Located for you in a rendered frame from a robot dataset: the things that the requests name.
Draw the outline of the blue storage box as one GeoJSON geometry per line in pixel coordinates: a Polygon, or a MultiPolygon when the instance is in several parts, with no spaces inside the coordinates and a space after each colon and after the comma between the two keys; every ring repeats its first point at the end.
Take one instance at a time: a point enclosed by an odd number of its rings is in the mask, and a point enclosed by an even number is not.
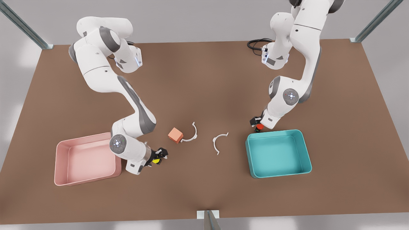
{"type": "Polygon", "coordinates": [[[251,177],[264,179],[307,174],[311,159],[300,130],[283,130],[248,135],[246,152],[251,177]]]}

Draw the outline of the pink storage box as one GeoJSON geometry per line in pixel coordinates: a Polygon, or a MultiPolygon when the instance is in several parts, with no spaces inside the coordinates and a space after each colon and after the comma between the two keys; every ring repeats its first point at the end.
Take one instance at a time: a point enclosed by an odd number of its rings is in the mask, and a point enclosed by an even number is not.
{"type": "Polygon", "coordinates": [[[73,186],[121,174],[121,158],[111,152],[111,133],[64,140],[57,144],[54,183],[73,186]]]}

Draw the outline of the orange cube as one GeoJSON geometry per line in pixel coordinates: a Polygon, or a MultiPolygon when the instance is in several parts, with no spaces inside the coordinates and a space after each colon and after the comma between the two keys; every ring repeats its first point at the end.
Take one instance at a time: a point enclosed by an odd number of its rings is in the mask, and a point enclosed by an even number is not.
{"type": "Polygon", "coordinates": [[[169,137],[172,141],[174,141],[175,143],[179,143],[179,142],[182,140],[182,138],[183,138],[183,133],[182,133],[181,131],[179,131],[177,128],[174,127],[174,128],[169,132],[168,137],[169,137]]]}

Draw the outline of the white curved clip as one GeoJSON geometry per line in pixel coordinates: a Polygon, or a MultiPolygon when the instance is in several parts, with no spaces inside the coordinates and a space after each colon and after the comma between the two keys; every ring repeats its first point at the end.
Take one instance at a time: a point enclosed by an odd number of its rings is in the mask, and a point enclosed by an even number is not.
{"type": "Polygon", "coordinates": [[[188,133],[186,136],[184,136],[181,140],[180,143],[184,142],[191,142],[197,138],[197,126],[195,122],[192,122],[191,124],[192,130],[190,130],[190,133],[188,133]]]}
{"type": "Polygon", "coordinates": [[[219,149],[219,140],[220,139],[224,139],[225,137],[227,137],[229,135],[229,132],[226,132],[226,133],[224,133],[224,134],[218,134],[216,137],[214,137],[213,138],[213,140],[212,140],[212,142],[213,142],[213,148],[214,148],[214,150],[215,150],[215,152],[216,152],[216,155],[219,155],[220,154],[220,149],[219,149]]]}

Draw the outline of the silver frame post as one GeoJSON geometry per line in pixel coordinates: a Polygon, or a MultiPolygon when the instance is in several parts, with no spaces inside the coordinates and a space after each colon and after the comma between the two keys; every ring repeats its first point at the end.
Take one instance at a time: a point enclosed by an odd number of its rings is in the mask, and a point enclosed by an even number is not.
{"type": "Polygon", "coordinates": [[[218,223],[220,218],[220,211],[196,211],[196,218],[204,220],[204,230],[221,230],[221,227],[218,223]]]}
{"type": "Polygon", "coordinates": [[[45,42],[27,23],[14,12],[4,0],[0,0],[0,12],[2,12],[17,28],[27,35],[38,47],[43,50],[52,50],[53,44],[45,42]]]}
{"type": "Polygon", "coordinates": [[[371,22],[368,23],[368,25],[365,26],[365,28],[362,29],[358,35],[356,35],[356,37],[349,38],[349,41],[351,43],[361,43],[364,41],[364,39],[367,38],[367,36],[373,32],[374,29],[377,28],[377,26],[380,25],[380,23],[383,22],[384,19],[386,19],[403,1],[404,0],[390,0],[371,20],[371,22]]]}

